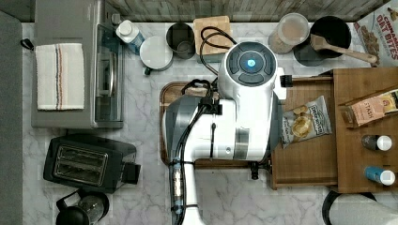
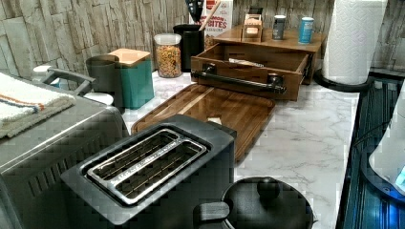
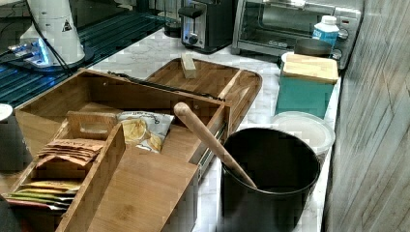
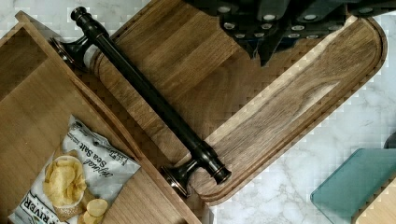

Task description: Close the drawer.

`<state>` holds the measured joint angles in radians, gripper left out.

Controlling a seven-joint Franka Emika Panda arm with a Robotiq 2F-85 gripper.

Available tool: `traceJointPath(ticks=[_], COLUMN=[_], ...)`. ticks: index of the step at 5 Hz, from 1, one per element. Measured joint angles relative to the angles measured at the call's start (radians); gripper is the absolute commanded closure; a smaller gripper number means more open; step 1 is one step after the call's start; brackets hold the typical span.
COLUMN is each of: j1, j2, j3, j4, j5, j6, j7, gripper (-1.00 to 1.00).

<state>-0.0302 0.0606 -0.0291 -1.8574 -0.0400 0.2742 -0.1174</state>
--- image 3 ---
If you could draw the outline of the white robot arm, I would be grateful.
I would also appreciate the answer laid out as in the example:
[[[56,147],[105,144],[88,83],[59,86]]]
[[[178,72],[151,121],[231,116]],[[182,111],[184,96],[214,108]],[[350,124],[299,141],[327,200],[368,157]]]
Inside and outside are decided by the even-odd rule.
[[[37,55],[27,62],[38,68],[72,66],[85,53],[73,24],[69,0],[26,0],[32,25],[20,37],[24,44],[34,43]]]

